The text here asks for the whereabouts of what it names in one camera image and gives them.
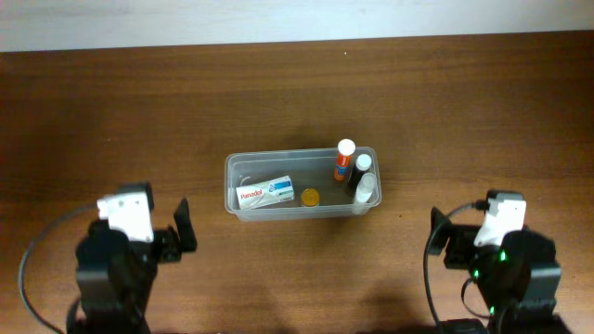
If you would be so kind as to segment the clear bottle white cap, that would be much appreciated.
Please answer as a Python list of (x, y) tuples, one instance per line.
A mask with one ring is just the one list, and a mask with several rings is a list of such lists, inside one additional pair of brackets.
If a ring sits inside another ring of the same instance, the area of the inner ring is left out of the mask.
[(367, 203), (375, 191), (376, 186), (377, 176), (374, 173), (365, 173), (357, 184), (353, 204), (363, 205)]

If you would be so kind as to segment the white Panadol medicine box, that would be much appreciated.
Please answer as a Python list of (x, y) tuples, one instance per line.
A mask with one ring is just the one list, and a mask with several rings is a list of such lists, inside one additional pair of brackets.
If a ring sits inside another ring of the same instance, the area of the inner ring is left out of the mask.
[(294, 200), (293, 182), (288, 175), (236, 188), (241, 210), (258, 209)]

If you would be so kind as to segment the black bottle white cap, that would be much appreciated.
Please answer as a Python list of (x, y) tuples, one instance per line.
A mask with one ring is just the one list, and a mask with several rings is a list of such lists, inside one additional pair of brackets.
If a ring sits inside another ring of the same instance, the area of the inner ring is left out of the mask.
[(368, 154), (361, 154), (355, 160), (355, 165), (351, 171), (347, 182), (347, 190), (354, 194), (361, 178), (368, 172), (372, 165), (372, 158)]

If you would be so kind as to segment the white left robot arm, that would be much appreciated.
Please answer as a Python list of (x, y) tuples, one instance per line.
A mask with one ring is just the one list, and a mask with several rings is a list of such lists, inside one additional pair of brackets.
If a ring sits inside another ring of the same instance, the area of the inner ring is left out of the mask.
[(187, 199), (174, 212), (174, 226), (157, 229), (150, 243), (131, 241), (95, 220), (76, 248), (81, 292), (66, 318), (69, 334), (149, 334), (146, 310), (158, 266), (177, 263), (197, 250)]

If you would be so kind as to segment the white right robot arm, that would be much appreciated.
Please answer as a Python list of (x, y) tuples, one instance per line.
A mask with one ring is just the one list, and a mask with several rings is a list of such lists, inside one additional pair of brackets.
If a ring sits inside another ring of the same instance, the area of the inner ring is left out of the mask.
[[(562, 269), (556, 260), (552, 239), (523, 228), (507, 233), (499, 246), (475, 246), (477, 225), (455, 225), (454, 215), (478, 203), (459, 207), (449, 214), (431, 210), (431, 232), (423, 253), (423, 280), (428, 304), (437, 333), (568, 333), (570, 329), (554, 313), (556, 291)], [(429, 279), (431, 255), (444, 254), (447, 269), (463, 270), (469, 278), (460, 293), (474, 284), (478, 288), (487, 315), (473, 318), (439, 319), (433, 304)]]

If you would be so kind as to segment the orange tube white cap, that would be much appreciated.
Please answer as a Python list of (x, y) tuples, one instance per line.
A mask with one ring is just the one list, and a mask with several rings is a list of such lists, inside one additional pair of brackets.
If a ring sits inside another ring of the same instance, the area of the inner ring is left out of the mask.
[(342, 182), (345, 179), (351, 157), (355, 153), (356, 145), (351, 139), (342, 139), (337, 146), (338, 156), (335, 164), (333, 177), (336, 181)]

